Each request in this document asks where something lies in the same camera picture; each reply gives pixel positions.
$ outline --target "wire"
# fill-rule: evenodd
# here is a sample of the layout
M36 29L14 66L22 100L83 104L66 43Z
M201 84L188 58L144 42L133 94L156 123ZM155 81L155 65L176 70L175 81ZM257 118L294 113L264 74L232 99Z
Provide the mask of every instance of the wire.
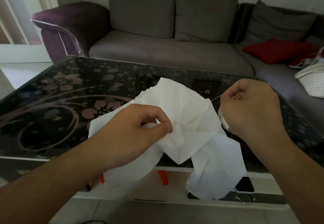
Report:
M101 222L101 223L104 223L104 224L108 224L104 220L88 220L86 222L82 222L81 224L87 224L87 223L93 223L93 222Z

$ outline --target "purple armrest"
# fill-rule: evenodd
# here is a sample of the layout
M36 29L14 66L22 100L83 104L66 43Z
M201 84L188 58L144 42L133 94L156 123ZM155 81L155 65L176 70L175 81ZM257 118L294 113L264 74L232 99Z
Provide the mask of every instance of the purple armrest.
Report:
M109 10L91 2L35 13L33 23L53 62L66 55L89 56L90 47L110 30Z

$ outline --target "black table surface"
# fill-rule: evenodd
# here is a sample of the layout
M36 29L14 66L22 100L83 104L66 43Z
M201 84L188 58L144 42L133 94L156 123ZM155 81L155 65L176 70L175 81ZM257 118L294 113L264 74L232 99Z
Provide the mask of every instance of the black table surface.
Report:
M195 80L220 82L217 96L241 78L259 80L254 76L67 56L0 101L0 157L59 156L87 139L92 119L134 99L139 79L154 80L156 76L189 88ZM324 166L323 135L281 95L279 98L290 138ZM220 99L215 99L216 111L219 105ZM244 141L226 133L241 144L248 171L267 171ZM189 159L177 165L164 154L158 166L192 168L192 162Z

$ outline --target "gray sofa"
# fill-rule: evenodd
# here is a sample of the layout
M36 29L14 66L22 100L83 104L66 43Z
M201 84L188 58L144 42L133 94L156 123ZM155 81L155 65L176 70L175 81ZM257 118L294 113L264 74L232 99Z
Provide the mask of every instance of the gray sofa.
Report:
M43 40L53 62L71 54L255 75L271 84L324 134L324 99L307 95L294 78L297 71L284 64L267 65L242 52L244 47L240 43L246 36L255 5L238 5L237 0L215 0L210 5L198 6L194 5L196 1L203 0L110 0L110 14L99 5L82 2L36 13L33 21L42 29ZM206 20L206 10L218 1L223 6L210 10L213 15ZM150 11L143 9L154 3L156 8ZM187 11L197 22L186 21L188 14L185 10L178 10L181 4L182 8L189 5ZM160 8L165 8L165 13L161 13ZM308 14L275 9L287 14ZM210 30L215 20L218 20L215 27L221 25L214 30L217 34ZM192 28L197 24L202 25L201 32ZM324 16L316 17L303 40L310 35L324 39Z

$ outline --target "white fabric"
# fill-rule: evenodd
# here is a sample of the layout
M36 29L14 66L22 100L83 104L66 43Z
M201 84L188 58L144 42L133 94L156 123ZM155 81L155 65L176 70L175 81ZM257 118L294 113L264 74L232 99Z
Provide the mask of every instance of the white fabric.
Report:
M324 98L324 63L310 65L295 74L306 92L313 97Z
M205 200L224 197L245 175L239 143L217 134L221 122L211 101L165 78L161 78L155 87L141 92L131 102L92 120L89 137L132 103L162 108L172 122L173 132L131 163L105 172L108 188L140 180L156 166L164 152L177 164L192 158L195 172L190 177L189 189L192 194ZM144 128L155 125L146 124ZM209 186L203 194L200 185Z

